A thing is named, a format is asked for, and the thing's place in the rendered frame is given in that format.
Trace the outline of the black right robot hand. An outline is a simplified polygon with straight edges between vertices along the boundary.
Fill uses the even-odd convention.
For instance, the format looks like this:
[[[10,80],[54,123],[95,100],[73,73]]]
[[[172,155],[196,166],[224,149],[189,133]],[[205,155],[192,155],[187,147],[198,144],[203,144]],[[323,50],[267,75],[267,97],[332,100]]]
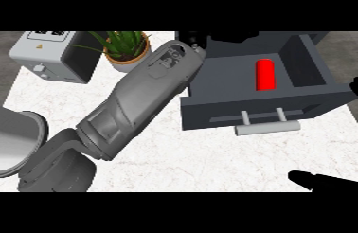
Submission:
[[[351,192],[358,193],[358,182],[326,176],[311,174],[307,171],[291,170],[288,179],[311,192]]]

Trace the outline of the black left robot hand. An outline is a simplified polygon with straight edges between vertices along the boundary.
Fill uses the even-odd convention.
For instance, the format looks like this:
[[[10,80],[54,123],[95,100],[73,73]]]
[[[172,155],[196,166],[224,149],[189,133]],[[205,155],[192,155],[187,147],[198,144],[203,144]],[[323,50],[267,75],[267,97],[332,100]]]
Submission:
[[[258,36],[257,31],[175,31],[174,39],[187,46],[199,46],[208,57],[235,56],[242,42]]]

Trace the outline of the dark grey open drawer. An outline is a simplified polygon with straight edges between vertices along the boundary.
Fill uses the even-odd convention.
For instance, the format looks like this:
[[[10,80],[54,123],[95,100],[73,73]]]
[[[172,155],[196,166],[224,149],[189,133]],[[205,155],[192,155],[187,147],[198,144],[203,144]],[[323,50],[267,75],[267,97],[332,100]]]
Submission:
[[[322,31],[263,31],[239,43],[206,40],[206,58],[190,84],[195,99],[356,98],[335,83],[316,50]],[[255,62],[273,63],[276,88],[255,89]]]

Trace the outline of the red can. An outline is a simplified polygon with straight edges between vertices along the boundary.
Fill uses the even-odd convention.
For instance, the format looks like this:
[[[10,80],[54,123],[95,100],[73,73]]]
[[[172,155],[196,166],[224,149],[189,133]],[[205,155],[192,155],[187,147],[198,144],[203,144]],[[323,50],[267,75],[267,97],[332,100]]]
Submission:
[[[273,90],[276,88],[273,61],[270,59],[260,59],[255,62],[255,90]]]

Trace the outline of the dark grey drawer front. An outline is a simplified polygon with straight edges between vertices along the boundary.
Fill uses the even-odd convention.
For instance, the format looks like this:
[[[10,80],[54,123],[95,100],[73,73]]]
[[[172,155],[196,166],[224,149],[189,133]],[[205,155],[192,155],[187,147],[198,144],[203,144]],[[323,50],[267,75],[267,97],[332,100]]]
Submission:
[[[180,98],[181,130],[242,125],[240,111],[251,124],[277,122],[276,108],[286,120],[314,118],[356,99],[347,84]]]

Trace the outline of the green plant in orange pot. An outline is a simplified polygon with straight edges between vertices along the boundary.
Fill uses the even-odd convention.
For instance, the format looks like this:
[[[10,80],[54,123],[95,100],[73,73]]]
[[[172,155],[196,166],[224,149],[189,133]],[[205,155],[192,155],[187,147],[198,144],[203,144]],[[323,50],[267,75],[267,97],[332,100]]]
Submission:
[[[90,31],[88,34],[101,48],[84,45],[73,45],[73,47],[103,54],[112,68],[121,73],[128,73],[152,53],[149,36],[141,31],[107,31],[106,37],[101,37],[94,31]]]

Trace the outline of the pale grey toaster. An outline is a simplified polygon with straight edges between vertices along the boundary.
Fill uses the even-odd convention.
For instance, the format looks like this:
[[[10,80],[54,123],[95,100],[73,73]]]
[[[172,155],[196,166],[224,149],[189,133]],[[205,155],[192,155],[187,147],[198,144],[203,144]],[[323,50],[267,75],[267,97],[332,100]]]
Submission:
[[[8,56],[44,80],[87,84],[101,51],[85,31],[24,31]]]

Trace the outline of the grey round container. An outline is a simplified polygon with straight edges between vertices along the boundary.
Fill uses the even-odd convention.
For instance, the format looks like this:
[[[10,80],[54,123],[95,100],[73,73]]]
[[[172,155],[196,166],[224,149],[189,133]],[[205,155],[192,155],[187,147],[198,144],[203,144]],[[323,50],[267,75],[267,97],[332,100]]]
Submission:
[[[47,135],[48,125],[39,114],[0,108],[0,178],[19,172]]]

